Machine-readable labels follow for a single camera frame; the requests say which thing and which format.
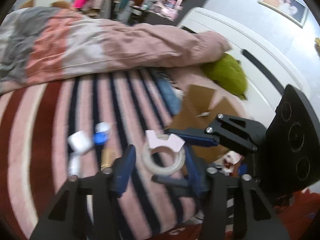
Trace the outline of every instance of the headboard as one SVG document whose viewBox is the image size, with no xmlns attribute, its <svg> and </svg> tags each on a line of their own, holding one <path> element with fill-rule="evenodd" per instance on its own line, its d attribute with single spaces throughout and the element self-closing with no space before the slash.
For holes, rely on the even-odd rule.
<svg viewBox="0 0 320 240">
<path fill-rule="evenodd" d="M 221 14 L 193 8 L 178 27 L 191 33 L 215 31 L 229 40 L 227 53 L 241 61 L 248 79 L 244 108 L 253 119 L 269 126 L 287 84 L 310 98 L 310 86 L 295 66 L 270 42 L 257 33 Z"/>
</svg>

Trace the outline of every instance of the picture frame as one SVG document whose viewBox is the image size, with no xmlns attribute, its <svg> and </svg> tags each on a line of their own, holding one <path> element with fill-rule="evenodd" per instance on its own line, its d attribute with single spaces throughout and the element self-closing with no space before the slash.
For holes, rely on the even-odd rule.
<svg viewBox="0 0 320 240">
<path fill-rule="evenodd" d="M 303 28 L 308 7 L 297 0 L 258 0 L 258 3 L 276 11 Z"/>
</svg>

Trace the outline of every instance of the orange blanket section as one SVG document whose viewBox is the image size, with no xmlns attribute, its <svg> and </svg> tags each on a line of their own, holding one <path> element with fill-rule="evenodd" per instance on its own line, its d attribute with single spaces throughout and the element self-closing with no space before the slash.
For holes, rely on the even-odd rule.
<svg viewBox="0 0 320 240">
<path fill-rule="evenodd" d="M 286 226 L 290 239 L 298 240 L 307 230 L 318 210 L 320 195 L 301 191 L 294 193 L 294 204 L 288 207 L 276 207 L 279 218 Z M 149 240 L 197 240 L 201 232 L 201 224 L 176 227 Z M 226 233 L 225 240 L 233 240 L 232 231 Z"/>
</svg>

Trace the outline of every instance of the blue bottle cap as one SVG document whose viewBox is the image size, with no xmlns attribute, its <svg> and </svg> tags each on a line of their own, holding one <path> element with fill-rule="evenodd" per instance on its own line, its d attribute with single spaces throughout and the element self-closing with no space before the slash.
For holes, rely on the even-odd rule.
<svg viewBox="0 0 320 240">
<path fill-rule="evenodd" d="M 104 145 L 108 140 L 108 135 L 104 132 L 95 133 L 93 136 L 93 141 L 95 145 Z"/>
</svg>

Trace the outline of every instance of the screw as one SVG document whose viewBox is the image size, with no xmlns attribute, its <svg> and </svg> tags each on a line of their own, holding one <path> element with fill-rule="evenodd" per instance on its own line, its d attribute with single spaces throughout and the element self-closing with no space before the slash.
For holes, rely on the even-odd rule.
<svg viewBox="0 0 320 240">
<path fill-rule="evenodd" d="M 210 174 L 215 174 L 218 172 L 218 170 L 214 167 L 209 167 L 209 168 L 207 168 L 207 172 Z"/>
<path fill-rule="evenodd" d="M 249 174 L 244 174 L 242 175 L 242 179 L 245 181 L 249 181 L 249 180 L 252 180 L 252 177 Z"/>
<path fill-rule="evenodd" d="M 206 131 L 207 133 L 212 133 L 212 132 L 213 132 L 213 129 L 212 129 L 212 127 L 207 127 L 207 128 L 205 129 L 205 131 Z"/>
<path fill-rule="evenodd" d="M 102 170 L 102 173 L 104 173 L 104 174 L 112 174 L 112 169 L 111 168 L 104 168 L 103 170 Z"/>
<path fill-rule="evenodd" d="M 69 178 L 68 178 L 68 180 L 71 181 L 71 182 L 75 182 L 77 179 L 78 179 L 78 176 L 77 176 L 77 175 L 71 175 L 71 176 L 69 176 Z"/>
</svg>

